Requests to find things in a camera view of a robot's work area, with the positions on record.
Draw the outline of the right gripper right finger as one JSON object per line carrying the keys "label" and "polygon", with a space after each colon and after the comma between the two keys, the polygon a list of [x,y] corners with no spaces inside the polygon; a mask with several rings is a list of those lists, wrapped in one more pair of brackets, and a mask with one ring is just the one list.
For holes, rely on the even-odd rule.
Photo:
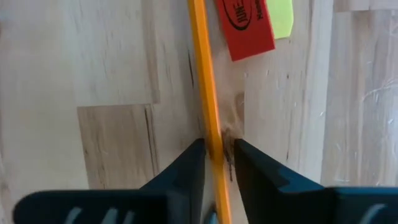
{"label": "right gripper right finger", "polygon": [[324,187],[243,139],[234,162],[249,223],[397,223],[395,187]]}

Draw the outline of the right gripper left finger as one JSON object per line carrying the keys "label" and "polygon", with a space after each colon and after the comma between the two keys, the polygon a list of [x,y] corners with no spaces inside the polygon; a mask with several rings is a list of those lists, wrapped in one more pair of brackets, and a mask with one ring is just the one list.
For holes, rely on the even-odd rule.
{"label": "right gripper left finger", "polygon": [[14,223],[199,223],[205,142],[197,139],[139,189],[49,190],[13,209]]}

